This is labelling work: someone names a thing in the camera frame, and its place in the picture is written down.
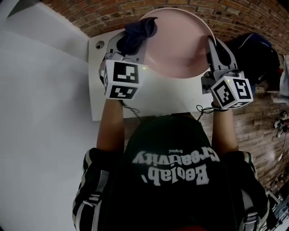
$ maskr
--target shoulder strap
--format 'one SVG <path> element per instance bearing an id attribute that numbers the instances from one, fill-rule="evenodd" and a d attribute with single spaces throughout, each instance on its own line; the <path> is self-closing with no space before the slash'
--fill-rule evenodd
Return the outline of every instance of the shoulder strap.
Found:
<path id="1" fill-rule="evenodd" d="M 81 231 L 80 223 L 81 223 L 81 217 L 82 217 L 82 213 L 83 213 L 85 206 L 93 208 L 93 220 L 92 220 L 92 225 L 91 225 L 91 231 L 98 230 L 98 219 L 99 219 L 99 211 L 100 211 L 101 202 L 102 202 L 102 194 L 107 184 L 108 176 L 109 176 L 108 171 L 101 170 L 99 183 L 95 192 L 90 195 L 89 199 L 84 200 L 82 202 L 80 208 L 77 211 L 77 215 L 75 218 L 76 231 Z"/>
<path id="2" fill-rule="evenodd" d="M 257 210 L 254 208 L 253 202 L 244 190 L 242 191 L 245 216 L 242 219 L 239 231 L 257 231 L 260 225 L 260 217 L 258 216 Z"/>

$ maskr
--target white wall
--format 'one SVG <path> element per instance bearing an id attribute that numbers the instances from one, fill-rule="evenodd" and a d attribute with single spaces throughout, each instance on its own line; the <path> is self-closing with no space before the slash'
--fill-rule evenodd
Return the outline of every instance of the white wall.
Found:
<path id="1" fill-rule="evenodd" d="M 0 31 L 0 226 L 73 231 L 85 152 L 95 147 L 88 64 Z"/>
<path id="2" fill-rule="evenodd" d="M 3 27 L 88 61 L 89 37 L 43 3 L 13 14 L 6 19 Z"/>
<path id="3" fill-rule="evenodd" d="M 19 0 L 2 0 L 0 2 L 0 27 L 6 21 L 8 15 L 13 10 Z"/>

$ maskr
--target dark bag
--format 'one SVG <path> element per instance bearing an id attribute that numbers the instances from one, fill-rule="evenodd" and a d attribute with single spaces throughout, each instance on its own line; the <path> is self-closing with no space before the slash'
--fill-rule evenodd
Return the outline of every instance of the dark bag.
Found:
<path id="1" fill-rule="evenodd" d="M 257 33 L 239 36 L 227 43 L 236 58 L 238 68 L 244 71 L 251 85 L 278 78 L 280 66 L 277 52 Z"/>

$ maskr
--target dark blue cloth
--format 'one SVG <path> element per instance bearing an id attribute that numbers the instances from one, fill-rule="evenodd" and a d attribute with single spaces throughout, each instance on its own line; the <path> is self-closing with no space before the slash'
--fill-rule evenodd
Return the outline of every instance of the dark blue cloth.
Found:
<path id="1" fill-rule="evenodd" d="M 236 58 L 238 68 L 244 71 L 251 85 L 264 80 L 275 85 L 280 66 L 277 52 L 272 44 L 258 33 L 239 36 L 227 44 Z"/>
<path id="2" fill-rule="evenodd" d="M 117 42 L 117 49 L 122 55 L 134 55 L 138 52 L 141 43 L 157 32 L 154 20 L 157 17 L 144 18 L 136 23 L 125 25 L 125 36 Z"/>

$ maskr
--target red brick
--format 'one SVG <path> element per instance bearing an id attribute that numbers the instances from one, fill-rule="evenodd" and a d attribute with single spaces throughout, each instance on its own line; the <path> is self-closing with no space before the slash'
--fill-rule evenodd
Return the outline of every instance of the red brick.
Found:
<path id="1" fill-rule="evenodd" d="M 110 31 L 122 29 L 124 27 L 125 27 L 125 23 L 121 23 L 121 24 L 118 24 L 118 25 L 110 26 L 110 27 L 104 27 L 104 28 L 101 29 L 101 31 L 103 33 L 106 33 L 106 32 L 110 32 Z"/>
<path id="2" fill-rule="evenodd" d="M 94 19 L 94 20 L 91 20 L 91 21 L 89 21 L 88 23 L 89 23 L 89 25 L 90 25 L 91 27 L 93 27 L 93 26 L 95 26 L 95 25 L 98 25 L 98 28 L 105 27 L 104 22 L 101 22 L 101 20 L 100 20 L 99 18 L 96 18 L 96 19 Z"/>
<path id="3" fill-rule="evenodd" d="M 196 12 L 195 15 L 197 15 L 201 19 L 212 19 L 212 20 L 218 20 L 219 16 L 215 14 L 205 14 L 205 13 L 198 13 Z"/>
<path id="4" fill-rule="evenodd" d="M 111 17 L 112 18 L 119 18 L 119 17 L 131 15 L 131 14 L 132 14 L 132 9 L 126 9 L 126 10 L 118 11 L 116 13 L 111 14 Z"/>
<path id="5" fill-rule="evenodd" d="M 104 0 L 90 0 L 90 4 L 93 5 L 93 4 L 97 4 L 97 3 L 100 3 Z"/>
<path id="6" fill-rule="evenodd" d="M 41 2 L 45 5 L 49 4 L 51 2 L 51 0 L 41 0 Z"/>
<path id="7" fill-rule="evenodd" d="M 189 11 L 189 12 L 195 12 L 197 7 L 195 6 L 184 6 L 184 5 L 180 5 L 178 6 L 179 9 L 184 9 L 186 11 Z"/>
<path id="8" fill-rule="evenodd" d="M 80 2 L 82 2 L 83 0 L 73 0 L 73 3 L 74 4 L 78 4 L 78 3 L 80 3 Z"/>
<path id="9" fill-rule="evenodd" d="M 144 14 L 134 14 L 125 17 L 125 22 L 137 22 Z"/>
<path id="10" fill-rule="evenodd" d="M 89 28 L 83 29 L 82 31 L 83 31 L 83 33 L 87 34 L 87 33 L 92 33 L 94 31 L 102 29 L 104 27 L 105 27 L 105 24 L 104 23 L 100 23 L 100 24 L 93 25 L 93 26 L 91 26 Z"/>
<path id="11" fill-rule="evenodd" d="M 93 12 L 91 14 L 88 14 L 88 15 L 84 16 L 83 18 L 85 19 L 86 22 L 89 22 L 89 21 L 92 21 L 92 20 L 96 19 L 97 17 L 99 17 L 97 12 Z"/>
<path id="12" fill-rule="evenodd" d="M 96 30 L 96 31 L 93 31 L 91 33 L 88 33 L 87 36 L 92 38 L 92 37 L 95 37 L 97 35 L 100 35 L 101 33 L 102 33 L 101 30 Z"/>
<path id="13" fill-rule="evenodd" d="M 101 1 L 100 3 L 100 9 L 106 8 L 106 7 L 110 7 L 113 5 L 118 5 L 121 3 L 125 3 L 126 0 L 107 0 L 107 1 Z"/>
<path id="14" fill-rule="evenodd" d="M 170 5 L 187 5 L 187 0 L 168 0 L 168 4 Z"/>
<path id="15" fill-rule="evenodd" d="M 111 20 L 111 17 L 110 17 L 110 15 L 104 15 L 104 16 L 102 16 L 100 18 L 97 18 L 97 19 L 99 19 L 100 21 L 105 22 L 105 21 Z"/>
<path id="16" fill-rule="evenodd" d="M 244 32 L 246 32 L 247 29 L 248 29 L 247 27 L 244 27 L 244 26 L 238 26 L 238 25 L 237 25 L 235 28 L 236 28 L 237 30 L 239 30 L 239 31 L 244 31 Z"/>
<path id="17" fill-rule="evenodd" d="M 123 22 L 124 22 L 123 18 L 117 18 L 117 19 L 114 19 L 114 20 L 107 21 L 107 22 L 105 22 L 105 24 L 106 24 L 107 27 L 110 27 L 110 26 L 113 26 L 113 25 L 121 24 Z"/>
<path id="18" fill-rule="evenodd" d="M 248 6 L 250 3 L 246 0 L 233 0 L 234 2 L 237 2 L 241 5 L 244 5 L 244 6 Z"/>
<path id="19" fill-rule="evenodd" d="M 264 16 L 262 16 L 260 19 L 261 19 L 265 24 L 270 25 L 270 27 L 272 27 L 272 28 L 276 28 L 276 26 L 277 26 L 274 22 L 272 22 L 271 20 L 265 18 Z"/>
<path id="20" fill-rule="evenodd" d="M 228 11 L 228 12 L 230 12 L 230 13 L 232 13 L 232 14 L 236 14 L 236 15 L 239 15 L 239 14 L 241 13 L 240 10 L 233 9 L 233 8 L 231 8 L 231 7 L 228 7 L 228 8 L 226 9 L 226 11 Z"/>
<path id="21" fill-rule="evenodd" d="M 248 0 L 248 2 L 258 5 L 260 3 L 260 0 Z"/>
<path id="22" fill-rule="evenodd" d="M 225 5 L 216 4 L 212 2 L 206 2 L 202 0 L 190 0 L 190 5 L 203 6 L 203 7 L 218 9 L 218 10 L 225 10 L 227 8 Z"/>
<path id="23" fill-rule="evenodd" d="M 282 30 L 281 32 L 285 32 L 284 24 L 278 23 L 277 25 L 278 25 L 278 27 Z"/>
<path id="24" fill-rule="evenodd" d="M 272 2 L 273 4 L 277 5 L 278 1 L 277 0 L 269 0 L 270 2 Z"/>
<path id="25" fill-rule="evenodd" d="M 216 21 L 216 20 L 210 20 L 210 24 L 211 25 L 219 25 L 225 28 L 235 28 L 235 25 L 231 24 L 231 23 L 225 23 L 225 22 L 220 22 L 220 21 Z"/>
<path id="26" fill-rule="evenodd" d="M 54 9 L 55 7 L 59 6 L 64 1 L 65 0 L 52 0 L 48 5 L 51 9 Z"/>
<path id="27" fill-rule="evenodd" d="M 277 14 L 278 14 L 281 18 L 283 18 L 283 19 L 289 18 L 288 13 L 287 13 L 287 14 L 284 14 L 281 10 L 279 10 L 279 11 L 277 12 Z"/>
<path id="28" fill-rule="evenodd" d="M 220 0 L 206 0 L 206 1 L 208 1 L 208 2 L 214 2 L 214 3 L 220 2 Z"/>
<path id="29" fill-rule="evenodd" d="M 213 14 L 213 13 L 214 13 L 214 10 L 213 10 L 213 9 L 210 9 L 210 8 L 198 6 L 197 12 L 207 13 L 207 14 Z"/>
<path id="30" fill-rule="evenodd" d="M 71 8 L 68 8 L 67 10 L 63 11 L 61 13 L 61 15 L 65 18 L 68 18 L 69 16 L 71 16 L 74 13 L 75 13 L 75 10 L 71 7 Z"/>
<path id="31" fill-rule="evenodd" d="M 80 19 L 80 18 L 84 17 L 85 15 L 86 15 L 86 13 L 82 10 L 82 11 L 79 11 L 79 12 L 69 16 L 67 19 L 71 22 L 74 22 L 75 20 Z"/>
<path id="32" fill-rule="evenodd" d="M 249 14 L 253 15 L 256 18 L 261 18 L 262 14 L 252 10 Z"/>
<path id="33" fill-rule="evenodd" d="M 86 20 L 84 18 L 80 18 L 76 21 L 74 21 L 72 24 L 75 25 L 76 27 L 79 27 L 80 25 L 86 23 Z"/>
<path id="34" fill-rule="evenodd" d="M 233 24 L 236 24 L 237 26 L 243 26 L 243 27 L 247 27 L 248 25 L 246 25 L 243 21 L 233 21 Z"/>
<path id="35" fill-rule="evenodd" d="M 270 18 L 270 14 L 268 12 L 266 12 L 265 10 L 261 9 L 260 7 L 254 5 L 254 4 L 250 4 L 249 6 L 252 10 L 262 14 L 263 16 L 265 16 L 266 18 Z"/>
<path id="36" fill-rule="evenodd" d="M 118 11 L 119 11 L 118 6 L 112 6 L 112 7 L 109 7 L 109 8 L 104 8 L 102 10 L 99 10 L 98 14 L 103 16 L 103 15 L 112 14 L 112 13 L 115 13 L 115 12 L 118 12 Z"/>
<path id="37" fill-rule="evenodd" d="M 138 8 L 135 8 L 135 13 L 136 14 L 143 14 L 143 13 L 146 14 L 152 10 L 154 10 L 153 6 L 138 7 Z"/>
<path id="38" fill-rule="evenodd" d="M 84 9 L 85 7 L 88 7 L 88 4 L 86 1 L 82 1 L 76 5 L 77 11 Z"/>
<path id="39" fill-rule="evenodd" d="M 271 15 L 272 15 L 275 19 L 277 19 L 278 21 L 280 21 L 281 23 L 286 23 L 286 21 L 285 21 L 282 17 L 280 17 L 275 11 L 271 11 Z"/>
<path id="40" fill-rule="evenodd" d="M 156 5 L 154 8 L 155 8 L 155 9 L 178 8 L 178 6 L 177 6 L 177 5 Z"/>
<path id="41" fill-rule="evenodd" d="M 121 5 L 122 9 L 131 9 L 140 6 L 149 6 L 149 5 L 164 5 L 166 4 L 165 0 L 142 0 L 142 1 L 132 1 L 128 3 L 124 3 Z"/>
<path id="42" fill-rule="evenodd" d="M 69 7 L 71 7 L 73 4 L 70 3 L 68 0 L 61 3 L 60 5 L 58 5 L 57 7 L 54 8 L 54 11 L 57 13 L 61 13 L 65 10 L 67 10 Z"/>
<path id="43" fill-rule="evenodd" d="M 88 8 L 86 8 L 84 11 L 85 11 L 85 13 L 90 14 L 92 12 L 97 11 L 98 9 L 99 9 L 98 5 L 92 5 L 92 6 L 88 7 Z"/>
<path id="44" fill-rule="evenodd" d="M 278 20 L 276 19 L 276 18 L 274 18 L 273 16 L 271 16 L 270 18 L 269 18 L 273 23 L 275 23 L 276 25 L 278 24 Z"/>
<path id="45" fill-rule="evenodd" d="M 251 11 L 248 7 L 242 6 L 239 3 L 235 3 L 235 2 L 232 2 L 232 1 L 229 1 L 229 0 L 221 0 L 220 4 L 227 5 L 229 7 L 235 8 L 237 10 L 240 10 L 240 11 L 246 12 L 246 13 Z"/>
<path id="46" fill-rule="evenodd" d="M 281 5 L 281 4 L 278 4 L 277 7 L 285 14 L 288 14 L 288 11 Z"/>
<path id="47" fill-rule="evenodd" d="M 256 23 L 256 20 L 259 20 L 259 19 L 252 17 L 250 15 L 246 15 L 242 21 L 248 25 L 253 25 L 254 23 Z"/>
<path id="48" fill-rule="evenodd" d="M 202 19 L 204 23 L 208 24 L 209 20 L 208 19 Z"/>
<path id="49" fill-rule="evenodd" d="M 83 30 L 83 29 L 86 29 L 86 28 L 89 28 L 89 27 L 90 27 L 90 24 L 89 23 L 85 23 L 85 24 L 82 24 L 79 28 L 81 30 Z"/>
<path id="50" fill-rule="evenodd" d="M 270 12 L 270 8 L 262 2 L 259 3 L 259 7 L 268 13 Z"/>
<path id="51" fill-rule="evenodd" d="M 270 9 L 274 10 L 275 12 L 279 11 L 279 8 L 273 4 L 271 1 L 269 0 L 261 0 L 263 3 L 265 3 Z"/>

